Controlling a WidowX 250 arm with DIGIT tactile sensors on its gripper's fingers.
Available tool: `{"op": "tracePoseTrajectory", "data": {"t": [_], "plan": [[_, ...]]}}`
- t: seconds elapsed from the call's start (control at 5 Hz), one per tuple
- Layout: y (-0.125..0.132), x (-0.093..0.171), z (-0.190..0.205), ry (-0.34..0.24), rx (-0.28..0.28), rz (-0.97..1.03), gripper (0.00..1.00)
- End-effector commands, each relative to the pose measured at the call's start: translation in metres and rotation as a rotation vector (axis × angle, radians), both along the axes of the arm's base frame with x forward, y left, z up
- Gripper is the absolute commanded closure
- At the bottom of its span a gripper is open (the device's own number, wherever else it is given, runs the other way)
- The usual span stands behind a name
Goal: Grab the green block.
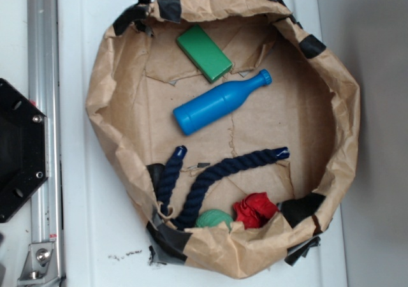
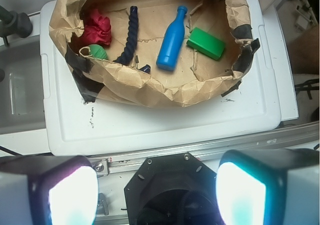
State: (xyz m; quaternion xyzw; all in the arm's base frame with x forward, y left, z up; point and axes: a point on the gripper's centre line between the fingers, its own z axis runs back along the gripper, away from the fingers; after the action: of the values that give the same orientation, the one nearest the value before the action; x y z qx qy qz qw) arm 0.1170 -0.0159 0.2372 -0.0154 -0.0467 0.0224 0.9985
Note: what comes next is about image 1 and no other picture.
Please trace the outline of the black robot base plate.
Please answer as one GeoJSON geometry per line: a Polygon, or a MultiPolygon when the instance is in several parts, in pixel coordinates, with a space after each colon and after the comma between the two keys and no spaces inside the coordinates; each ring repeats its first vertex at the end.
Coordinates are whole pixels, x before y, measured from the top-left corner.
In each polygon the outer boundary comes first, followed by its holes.
{"type": "Polygon", "coordinates": [[[47,117],[1,79],[1,222],[47,180],[47,117]]]}

